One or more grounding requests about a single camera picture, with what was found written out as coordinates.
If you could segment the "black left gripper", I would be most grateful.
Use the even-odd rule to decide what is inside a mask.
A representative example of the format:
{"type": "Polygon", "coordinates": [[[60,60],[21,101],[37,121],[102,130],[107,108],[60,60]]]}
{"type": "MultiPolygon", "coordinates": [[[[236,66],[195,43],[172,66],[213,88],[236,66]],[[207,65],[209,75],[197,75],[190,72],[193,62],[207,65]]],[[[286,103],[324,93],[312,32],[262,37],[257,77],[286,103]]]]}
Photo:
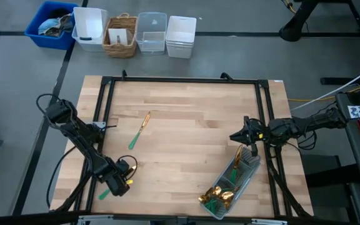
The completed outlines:
{"type": "Polygon", "coordinates": [[[117,161],[108,159],[107,161],[108,165],[104,170],[102,181],[107,183],[113,196],[122,196],[130,188],[124,178],[124,174],[129,169],[129,164],[123,159],[117,161]]]}

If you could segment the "blue plastic bin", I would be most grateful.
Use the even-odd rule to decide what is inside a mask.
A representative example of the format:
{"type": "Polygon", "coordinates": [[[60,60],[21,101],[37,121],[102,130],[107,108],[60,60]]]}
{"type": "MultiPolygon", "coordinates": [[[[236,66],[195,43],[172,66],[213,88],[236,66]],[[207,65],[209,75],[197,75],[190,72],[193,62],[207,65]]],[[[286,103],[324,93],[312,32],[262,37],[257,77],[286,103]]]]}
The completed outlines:
{"type": "Polygon", "coordinates": [[[56,1],[45,1],[41,4],[37,13],[33,17],[32,21],[27,26],[24,35],[30,37],[31,40],[41,48],[52,48],[67,50],[74,42],[70,32],[62,32],[58,37],[42,36],[38,34],[38,27],[45,22],[49,15],[56,9],[65,9],[70,13],[73,12],[74,7],[78,7],[77,4],[56,2],[56,1]]]}

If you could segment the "white box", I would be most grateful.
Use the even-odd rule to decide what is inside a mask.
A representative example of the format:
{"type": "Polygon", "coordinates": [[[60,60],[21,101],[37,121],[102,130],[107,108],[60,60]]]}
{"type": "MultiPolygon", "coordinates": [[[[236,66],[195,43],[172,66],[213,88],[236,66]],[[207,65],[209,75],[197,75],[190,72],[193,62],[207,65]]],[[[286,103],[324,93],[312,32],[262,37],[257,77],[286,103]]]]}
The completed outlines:
{"type": "Polygon", "coordinates": [[[133,35],[128,29],[108,29],[108,36],[110,44],[121,44],[123,46],[128,46],[132,43],[133,35]]]}

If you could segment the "white plastic bin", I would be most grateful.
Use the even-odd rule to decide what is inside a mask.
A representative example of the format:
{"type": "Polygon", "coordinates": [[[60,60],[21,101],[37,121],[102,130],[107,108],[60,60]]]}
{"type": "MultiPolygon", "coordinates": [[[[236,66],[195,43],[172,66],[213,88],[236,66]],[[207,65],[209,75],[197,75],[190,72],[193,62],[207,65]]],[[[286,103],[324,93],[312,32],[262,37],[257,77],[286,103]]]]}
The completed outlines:
{"type": "Polygon", "coordinates": [[[169,57],[190,59],[196,33],[195,17],[170,16],[166,32],[166,48],[169,57]]]}
{"type": "Polygon", "coordinates": [[[72,38],[87,52],[103,52],[103,34],[108,22],[105,9],[74,7],[72,38]]]}

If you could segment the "black rig crossbar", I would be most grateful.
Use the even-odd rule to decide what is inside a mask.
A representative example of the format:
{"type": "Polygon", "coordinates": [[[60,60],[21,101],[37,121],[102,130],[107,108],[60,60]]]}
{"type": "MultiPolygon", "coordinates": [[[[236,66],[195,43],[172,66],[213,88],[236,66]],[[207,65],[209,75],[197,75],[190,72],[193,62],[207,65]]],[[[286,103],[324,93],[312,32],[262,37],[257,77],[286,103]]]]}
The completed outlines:
{"type": "MultiPolygon", "coordinates": [[[[89,211],[51,211],[39,214],[23,214],[16,216],[1,216],[0,225],[61,225],[79,221],[94,221],[98,219],[110,220],[140,220],[140,221],[166,221],[187,224],[196,222],[219,222],[218,219],[207,216],[157,216],[135,214],[101,214],[89,211]]],[[[288,217],[274,218],[258,217],[225,217],[222,223],[243,223],[261,225],[360,225],[358,222],[340,222],[318,219],[315,217],[288,217]]]]}

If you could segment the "black aluminium table frame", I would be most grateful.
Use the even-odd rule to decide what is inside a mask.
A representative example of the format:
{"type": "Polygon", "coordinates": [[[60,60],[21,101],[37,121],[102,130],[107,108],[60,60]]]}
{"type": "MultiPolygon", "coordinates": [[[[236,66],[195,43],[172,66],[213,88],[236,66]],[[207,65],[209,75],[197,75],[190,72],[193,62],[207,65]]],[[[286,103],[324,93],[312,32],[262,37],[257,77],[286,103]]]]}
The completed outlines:
{"type": "Polygon", "coordinates": [[[238,144],[229,136],[244,116],[267,121],[291,114],[282,81],[254,79],[86,76],[75,105],[82,120],[109,124],[105,155],[138,164],[121,197],[99,200],[105,184],[85,187],[76,209],[102,214],[208,217],[198,197],[235,155],[238,144]]]}

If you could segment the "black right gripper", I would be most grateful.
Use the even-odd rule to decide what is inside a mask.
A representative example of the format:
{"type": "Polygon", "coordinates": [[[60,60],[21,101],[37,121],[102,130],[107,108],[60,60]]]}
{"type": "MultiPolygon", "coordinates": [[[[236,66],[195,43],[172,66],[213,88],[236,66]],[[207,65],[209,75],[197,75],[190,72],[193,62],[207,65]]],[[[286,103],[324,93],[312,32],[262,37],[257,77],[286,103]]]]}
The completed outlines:
{"type": "Polygon", "coordinates": [[[269,141],[269,128],[259,119],[244,116],[244,127],[232,134],[230,140],[251,147],[252,156],[258,155],[256,141],[269,141]]]}

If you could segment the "black stand foot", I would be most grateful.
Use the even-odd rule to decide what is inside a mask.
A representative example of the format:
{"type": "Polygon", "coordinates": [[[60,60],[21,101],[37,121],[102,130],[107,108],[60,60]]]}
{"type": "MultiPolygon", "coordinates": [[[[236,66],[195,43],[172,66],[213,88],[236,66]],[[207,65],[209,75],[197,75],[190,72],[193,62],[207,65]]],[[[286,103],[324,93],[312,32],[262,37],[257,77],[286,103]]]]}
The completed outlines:
{"type": "Polygon", "coordinates": [[[281,0],[285,7],[294,13],[294,16],[280,30],[279,36],[289,42],[295,42],[302,37],[302,28],[318,5],[318,0],[301,0],[298,10],[294,10],[290,0],[281,0]]]}

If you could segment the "grey plastic cutlery bin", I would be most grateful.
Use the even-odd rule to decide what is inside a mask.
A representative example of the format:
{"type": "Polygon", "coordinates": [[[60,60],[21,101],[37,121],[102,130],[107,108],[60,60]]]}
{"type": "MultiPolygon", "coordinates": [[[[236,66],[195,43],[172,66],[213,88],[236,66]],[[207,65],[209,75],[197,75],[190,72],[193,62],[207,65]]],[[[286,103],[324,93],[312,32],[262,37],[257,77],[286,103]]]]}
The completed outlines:
{"type": "Polygon", "coordinates": [[[226,214],[228,214],[231,209],[235,206],[237,201],[242,196],[244,190],[252,180],[252,177],[255,175],[256,171],[260,167],[260,156],[252,156],[251,150],[246,146],[243,146],[242,156],[239,162],[239,166],[237,168],[237,176],[236,183],[233,184],[230,181],[231,171],[234,165],[235,156],[229,161],[227,166],[224,168],[222,173],[218,176],[218,178],[214,181],[211,187],[220,186],[223,188],[234,188],[239,186],[240,189],[237,192],[234,192],[234,197],[231,200],[231,207],[229,210],[226,210],[224,206],[224,201],[222,201],[219,197],[211,195],[209,201],[206,204],[201,204],[200,206],[208,212],[212,217],[218,220],[222,220],[226,214]]]}

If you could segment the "wicker basket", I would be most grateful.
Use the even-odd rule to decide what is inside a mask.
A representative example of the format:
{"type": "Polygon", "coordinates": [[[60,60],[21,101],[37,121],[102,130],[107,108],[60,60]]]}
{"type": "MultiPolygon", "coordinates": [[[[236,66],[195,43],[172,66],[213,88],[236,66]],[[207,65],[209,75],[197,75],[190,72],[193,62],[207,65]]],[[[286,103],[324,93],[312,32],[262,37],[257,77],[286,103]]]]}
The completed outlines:
{"type": "Polygon", "coordinates": [[[138,18],[122,13],[116,17],[110,17],[102,36],[102,48],[104,52],[112,58],[131,58],[136,50],[136,24],[138,18]],[[125,37],[118,37],[109,33],[109,30],[116,32],[124,31],[125,37]]]}

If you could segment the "pile of clothes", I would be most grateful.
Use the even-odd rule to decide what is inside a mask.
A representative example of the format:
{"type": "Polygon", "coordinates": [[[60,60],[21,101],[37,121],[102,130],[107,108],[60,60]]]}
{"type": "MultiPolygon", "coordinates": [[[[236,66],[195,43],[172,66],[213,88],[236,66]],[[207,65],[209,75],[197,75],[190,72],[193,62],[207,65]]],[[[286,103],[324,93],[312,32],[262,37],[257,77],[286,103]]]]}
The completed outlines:
{"type": "Polygon", "coordinates": [[[63,32],[70,33],[73,27],[73,13],[64,8],[57,8],[52,10],[48,19],[39,25],[37,34],[58,38],[63,32]]]}

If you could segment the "clear plastic bin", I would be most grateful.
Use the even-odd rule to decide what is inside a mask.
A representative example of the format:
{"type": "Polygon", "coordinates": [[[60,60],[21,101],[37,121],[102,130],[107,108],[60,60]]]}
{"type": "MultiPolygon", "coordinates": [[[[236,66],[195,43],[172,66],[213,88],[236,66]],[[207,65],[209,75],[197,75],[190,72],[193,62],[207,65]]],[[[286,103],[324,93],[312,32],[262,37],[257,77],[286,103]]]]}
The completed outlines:
{"type": "Polygon", "coordinates": [[[136,42],[142,54],[165,53],[167,25],[166,13],[139,13],[136,24],[136,42]]]}

